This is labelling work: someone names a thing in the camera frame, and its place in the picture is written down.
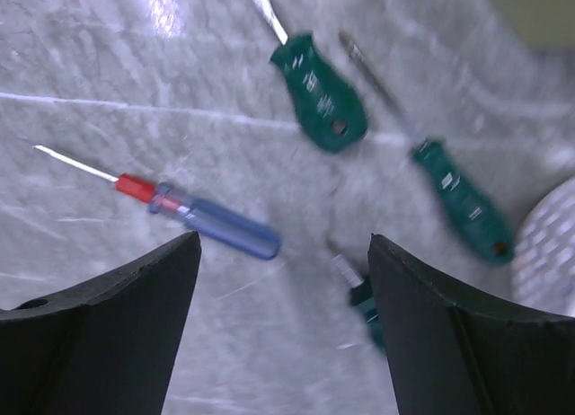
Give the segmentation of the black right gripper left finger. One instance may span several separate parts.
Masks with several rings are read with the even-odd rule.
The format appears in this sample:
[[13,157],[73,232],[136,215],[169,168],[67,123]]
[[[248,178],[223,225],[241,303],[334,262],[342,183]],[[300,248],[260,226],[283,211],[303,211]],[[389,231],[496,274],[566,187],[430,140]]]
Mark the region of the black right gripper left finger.
[[194,232],[1,313],[4,414],[158,414],[199,274]]

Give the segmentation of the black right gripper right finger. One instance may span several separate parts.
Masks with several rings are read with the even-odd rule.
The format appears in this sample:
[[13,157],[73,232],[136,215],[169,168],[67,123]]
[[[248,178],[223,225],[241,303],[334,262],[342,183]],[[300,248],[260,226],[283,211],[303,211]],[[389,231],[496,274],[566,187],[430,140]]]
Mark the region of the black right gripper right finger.
[[573,413],[572,318],[485,293],[379,234],[368,265],[400,413]]

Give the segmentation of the red blue screwdriver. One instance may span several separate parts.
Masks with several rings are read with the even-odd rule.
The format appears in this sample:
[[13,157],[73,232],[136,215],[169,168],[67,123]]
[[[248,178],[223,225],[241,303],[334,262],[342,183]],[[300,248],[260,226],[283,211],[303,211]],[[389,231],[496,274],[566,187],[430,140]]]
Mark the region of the red blue screwdriver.
[[49,147],[35,145],[42,153],[106,180],[117,192],[147,204],[148,212],[178,221],[186,228],[260,260],[277,257],[279,234],[267,225],[180,190],[169,182],[152,183],[129,173],[111,175]]

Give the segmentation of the green stubby screwdriver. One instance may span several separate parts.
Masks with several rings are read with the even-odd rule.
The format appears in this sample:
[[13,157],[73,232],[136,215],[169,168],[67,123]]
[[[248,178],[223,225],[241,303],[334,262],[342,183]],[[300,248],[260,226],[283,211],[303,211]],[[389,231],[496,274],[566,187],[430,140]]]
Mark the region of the green stubby screwdriver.
[[282,74],[303,133],[320,149],[339,153],[367,133],[367,114],[355,89],[324,60],[313,34],[289,35],[270,0],[252,0],[279,40],[270,62]]

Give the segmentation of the green metal drawer cabinet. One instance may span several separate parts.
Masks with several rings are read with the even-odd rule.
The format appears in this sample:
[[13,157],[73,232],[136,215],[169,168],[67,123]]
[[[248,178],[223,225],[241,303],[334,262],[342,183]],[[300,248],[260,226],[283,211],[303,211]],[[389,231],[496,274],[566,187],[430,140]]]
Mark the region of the green metal drawer cabinet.
[[491,1],[531,48],[574,49],[574,0]]

